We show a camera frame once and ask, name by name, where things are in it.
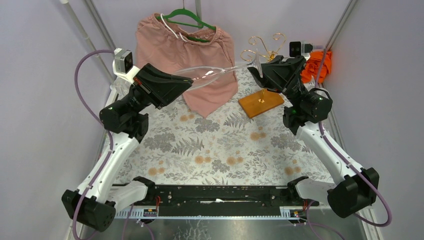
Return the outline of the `clear wine glass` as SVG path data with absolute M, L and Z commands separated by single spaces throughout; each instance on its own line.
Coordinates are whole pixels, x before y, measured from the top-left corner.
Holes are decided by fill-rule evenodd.
M 252 60 L 244 65 L 237 65 L 226 68 L 215 66 L 194 66 L 177 70 L 173 73 L 173 75 L 188 77 L 193 81 L 191 87 L 187 90 L 188 92 L 208 86 L 213 82 L 217 81 L 220 77 L 232 73 L 236 70 L 248 68 L 256 69 L 259 73 L 259 76 L 261 78 L 263 77 L 260 55 L 257 52 L 254 52 L 254 57 L 252 58 Z
M 120 96 L 125 96 L 129 93 L 130 85 L 126 80 L 116 79 L 111 85 L 111 90 L 115 90 Z

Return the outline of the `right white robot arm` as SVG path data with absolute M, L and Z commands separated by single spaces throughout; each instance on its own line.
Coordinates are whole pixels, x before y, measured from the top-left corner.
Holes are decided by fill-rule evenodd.
M 380 176 L 372 167 L 363 168 L 327 134 L 322 121 L 328 118 L 333 100 L 324 89 L 307 89 L 301 80 L 305 66 L 304 56 L 277 56 L 247 69 L 258 86 L 290 102 L 283 110 L 283 125 L 312 150 L 333 180 L 327 183 L 307 176 L 292 180 L 287 185 L 287 201 L 293 206 L 305 200 L 324 203 L 346 218 L 376 202 Z

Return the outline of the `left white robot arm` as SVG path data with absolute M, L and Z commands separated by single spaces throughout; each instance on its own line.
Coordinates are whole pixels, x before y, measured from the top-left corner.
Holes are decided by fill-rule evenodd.
M 112 186 L 124 162 L 148 131 L 149 116 L 142 114 L 142 110 L 150 105 L 157 109 L 166 107 L 193 85 L 191 78 L 162 72 L 151 64 L 115 69 L 114 73 L 130 83 L 130 88 L 126 96 L 99 113 L 109 147 L 77 189 L 66 190 L 61 198 L 74 223 L 98 232 L 105 231 L 116 213 L 127 206 L 136 202 L 148 206 L 154 202 L 154 183 L 146 178 L 136 177 L 117 190 L 112 190 Z

